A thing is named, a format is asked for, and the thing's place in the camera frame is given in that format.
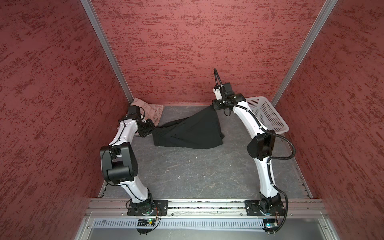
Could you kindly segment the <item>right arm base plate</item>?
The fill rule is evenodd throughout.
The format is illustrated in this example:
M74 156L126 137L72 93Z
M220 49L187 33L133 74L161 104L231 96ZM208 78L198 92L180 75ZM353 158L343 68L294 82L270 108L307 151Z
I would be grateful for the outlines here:
M283 216L286 213L285 206L281 200L247 200L245 201L247 216Z

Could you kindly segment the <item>black shorts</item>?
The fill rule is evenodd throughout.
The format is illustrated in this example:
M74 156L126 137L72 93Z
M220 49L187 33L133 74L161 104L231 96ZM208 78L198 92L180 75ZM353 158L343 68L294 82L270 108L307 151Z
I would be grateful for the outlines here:
M198 113L156 127L153 132L156 147L180 147L189 149L212 149L223 145L217 112L212 105Z

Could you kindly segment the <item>pink shorts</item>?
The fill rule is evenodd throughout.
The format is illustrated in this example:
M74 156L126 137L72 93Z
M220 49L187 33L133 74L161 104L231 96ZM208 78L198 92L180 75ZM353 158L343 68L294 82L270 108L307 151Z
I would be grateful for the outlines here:
M139 98L135 98L132 102L132 105L140 107L141 115L144 117L144 120L152 120L155 126L159 124L163 110L165 108L164 105L148 104Z

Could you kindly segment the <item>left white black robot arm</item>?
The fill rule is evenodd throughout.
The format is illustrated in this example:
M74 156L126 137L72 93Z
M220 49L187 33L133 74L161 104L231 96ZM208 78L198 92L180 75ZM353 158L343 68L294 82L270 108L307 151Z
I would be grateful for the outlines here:
M132 147L136 133L146 122L139 117L125 116L119 122L118 132L109 143L101 147L101 170L105 182L112 187L120 187L131 198L127 207L138 214L149 216L155 210L150 190L138 177L139 166Z

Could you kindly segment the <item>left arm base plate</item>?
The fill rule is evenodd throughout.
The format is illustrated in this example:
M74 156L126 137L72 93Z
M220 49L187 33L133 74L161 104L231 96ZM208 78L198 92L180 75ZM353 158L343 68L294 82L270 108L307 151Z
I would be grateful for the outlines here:
M128 216L166 216L168 200L146 200L140 203L126 203Z

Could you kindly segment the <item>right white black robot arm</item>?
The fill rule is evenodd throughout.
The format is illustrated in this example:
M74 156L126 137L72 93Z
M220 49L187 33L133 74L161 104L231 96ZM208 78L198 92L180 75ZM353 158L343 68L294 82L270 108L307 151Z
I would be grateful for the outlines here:
M273 170L271 168L272 151L275 136L267 133L267 129L258 119L242 94L235 94L231 84L218 84L213 88L216 99L213 100L215 110L230 109L246 127L251 142L247 146L248 154L254 159L260 179L259 209L263 215L270 216L280 210L282 199L276 190Z

